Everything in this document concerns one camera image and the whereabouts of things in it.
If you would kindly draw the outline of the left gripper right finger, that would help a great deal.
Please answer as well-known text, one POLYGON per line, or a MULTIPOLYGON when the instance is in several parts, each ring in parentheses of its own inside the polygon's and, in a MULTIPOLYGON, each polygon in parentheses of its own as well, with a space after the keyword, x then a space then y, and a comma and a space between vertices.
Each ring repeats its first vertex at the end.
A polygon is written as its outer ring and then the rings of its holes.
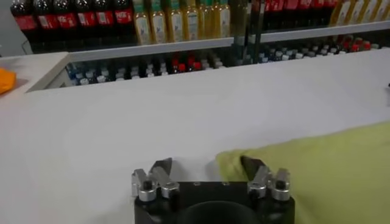
POLYGON ((256 199, 271 197, 276 201, 289 201, 291 180, 288 169, 279 168, 276 174, 273 174, 260 159, 241 156, 240 161, 249 180, 247 183, 249 194, 256 199))

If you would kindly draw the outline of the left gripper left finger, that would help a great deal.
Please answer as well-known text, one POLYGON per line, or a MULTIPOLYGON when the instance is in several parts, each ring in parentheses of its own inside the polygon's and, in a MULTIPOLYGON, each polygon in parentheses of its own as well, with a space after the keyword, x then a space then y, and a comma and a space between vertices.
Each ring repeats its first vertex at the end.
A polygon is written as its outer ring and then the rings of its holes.
POLYGON ((135 169, 131 176, 132 197, 140 201, 155 201, 158 197, 171 200, 179 195, 180 184, 170 178, 172 158, 156 161, 149 173, 135 169))

